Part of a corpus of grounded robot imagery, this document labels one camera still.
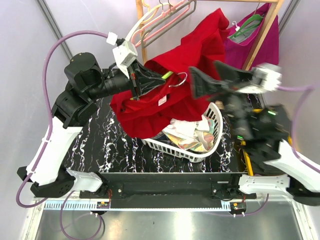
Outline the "red dress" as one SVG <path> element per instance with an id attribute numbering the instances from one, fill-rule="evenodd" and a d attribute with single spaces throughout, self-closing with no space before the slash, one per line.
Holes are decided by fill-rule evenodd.
<path id="1" fill-rule="evenodd" d="M 229 20 L 220 8 L 205 17 L 197 27 L 180 40 L 180 45 L 158 55 L 145 63 L 145 67 L 164 75 L 187 72 L 186 82 L 174 88 L 173 85 L 183 79 L 176 76 L 173 82 L 166 80 L 139 100 L 133 100 L 132 94 L 125 91 L 112 97 L 110 107 L 131 138 L 147 139 L 155 137 L 172 119 L 195 122 L 202 119 L 208 108 L 205 97 L 193 98 L 189 67 L 196 67 L 210 77 L 220 77 L 214 67 L 214 61 L 225 61 L 224 42 L 228 37 Z"/>

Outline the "white plastic laundry basket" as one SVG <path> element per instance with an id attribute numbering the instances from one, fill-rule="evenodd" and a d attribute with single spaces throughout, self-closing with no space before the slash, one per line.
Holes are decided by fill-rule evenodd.
<path id="1" fill-rule="evenodd" d="M 216 151 L 222 135 L 223 116 L 217 105 L 211 102 L 202 114 L 202 120 L 181 121 L 173 118 L 157 139 L 146 138 L 142 143 L 160 152 L 198 163 Z"/>

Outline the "cream plastic hanger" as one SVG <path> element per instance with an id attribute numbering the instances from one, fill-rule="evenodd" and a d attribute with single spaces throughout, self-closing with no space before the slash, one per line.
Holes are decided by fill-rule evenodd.
<path id="1" fill-rule="evenodd" d="M 151 7 L 144 0 L 137 0 L 136 9 L 138 21 L 128 32 L 125 40 L 133 42 L 138 34 L 142 34 L 146 28 L 166 17 L 171 12 L 172 8 L 173 6 L 169 2 L 159 3 L 158 5 Z"/>

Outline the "white garment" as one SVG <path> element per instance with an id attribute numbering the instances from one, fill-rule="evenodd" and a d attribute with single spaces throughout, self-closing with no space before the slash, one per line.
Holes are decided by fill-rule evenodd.
<path id="1" fill-rule="evenodd" d="M 197 125 L 197 121 L 185 121 L 173 118 L 170 124 L 162 131 L 179 138 L 193 138 Z"/>

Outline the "pastel floral skirt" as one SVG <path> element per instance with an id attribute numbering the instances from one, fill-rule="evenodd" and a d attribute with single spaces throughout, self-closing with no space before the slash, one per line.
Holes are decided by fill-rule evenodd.
<path id="1" fill-rule="evenodd" d="M 197 153 L 207 153 L 214 147 L 214 131 L 216 130 L 215 121 L 211 118 L 201 116 L 194 131 L 193 138 L 177 137 L 168 133 L 163 133 L 166 137 L 182 150 L 193 151 Z"/>

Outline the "grey wire hanger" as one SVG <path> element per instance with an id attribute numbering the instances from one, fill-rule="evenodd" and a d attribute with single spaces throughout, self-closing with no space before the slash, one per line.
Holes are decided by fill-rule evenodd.
<path id="1" fill-rule="evenodd" d="M 152 26 L 143 33 L 141 40 L 136 46 L 145 49 L 177 24 L 193 14 L 196 7 L 196 0 L 184 0 L 183 3 L 179 3 L 177 7 L 172 8 L 167 16 L 152 24 Z"/>

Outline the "pink plastic hanger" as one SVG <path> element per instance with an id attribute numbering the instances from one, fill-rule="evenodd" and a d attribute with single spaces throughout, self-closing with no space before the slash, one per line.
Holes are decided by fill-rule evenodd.
<path id="1" fill-rule="evenodd" d="M 168 6 L 167 10 L 163 10 L 157 17 L 145 22 L 145 18 L 165 5 Z M 136 25 L 130 30 L 126 39 L 133 43 L 135 47 L 145 49 L 189 17 L 195 11 L 196 6 L 197 2 L 195 0 L 180 0 L 175 5 L 172 5 L 170 2 L 160 3 L 141 17 Z"/>

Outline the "yellow-green hanger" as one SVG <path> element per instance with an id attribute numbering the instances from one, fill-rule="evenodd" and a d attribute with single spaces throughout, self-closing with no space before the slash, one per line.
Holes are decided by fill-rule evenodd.
<path id="1" fill-rule="evenodd" d="M 175 79 L 176 76 L 179 76 L 179 77 L 183 76 L 183 78 L 180 79 L 179 83 L 168 85 L 169 88 L 177 88 L 182 86 L 187 81 L 187 78 L 188 78 L 188 74 L 185 71 L 179 72 L 179 73 L 168 71 L 161 78 L 163 80 L 169 80 L 169 82 L 171 83 L 171 82 L 174 82 L 173 79 Z"/>

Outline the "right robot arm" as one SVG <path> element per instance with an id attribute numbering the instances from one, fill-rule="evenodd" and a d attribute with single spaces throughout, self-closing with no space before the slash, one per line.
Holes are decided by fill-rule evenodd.
<path id="1" fill-rule="evenodd" d="M 248 94 L 280 90 L 282 74 L 277 65 L 262 63 L 242 70 L 216 60 L 215 79 L 191 66 L 190 85 L 194 98 L 205 97 L 223 104 L 232 136 L 251 160 L 271 173 L 241 175 L 227 185 L 228 195 L 239 198 L 246 194 L 274 194 L 289 197 L 300 204 L 320 204 L 320 166 L 297 152 L 294 134 L 283 124 L 284 107 L 266 106 L 255 111 L 247 101 Z"/>

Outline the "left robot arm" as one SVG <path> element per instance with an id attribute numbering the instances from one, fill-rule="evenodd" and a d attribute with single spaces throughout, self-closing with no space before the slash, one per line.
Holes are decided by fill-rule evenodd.
<path id="1" fill-rule="evenodd" d="M 129 91 L 139 100 L 166 82 L 137 60 L 129 65 L 128 72 L 126 76 L 112 65 L 100 68 L 89 52 L 75 55 L 65 67 L 68 82 L 49 110 L 52 124 L 33 161 L 37 167 L 33 169 L 30 164 L 17 170 L 23 181 L 32 184 L 35 197 L 60 198 L 71 191 L 84 191 L 97 198 L 108 195 L 108 180 L 100 173 L 70 170 L 62 162 L 73 140 L 98 111 L 98 99 Z"/>

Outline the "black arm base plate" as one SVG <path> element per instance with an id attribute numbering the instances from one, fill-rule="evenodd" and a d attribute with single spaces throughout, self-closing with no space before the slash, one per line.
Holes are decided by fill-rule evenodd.
<path id="1" fill-rule="evenodd" d="M 81 199 L 111 199 L 111 209 L 177 211 L 218 209 L 221 201 L 255 199 L 240 192 L 239 173 L 104 173 L 105 195 L 81 191 Z"/>

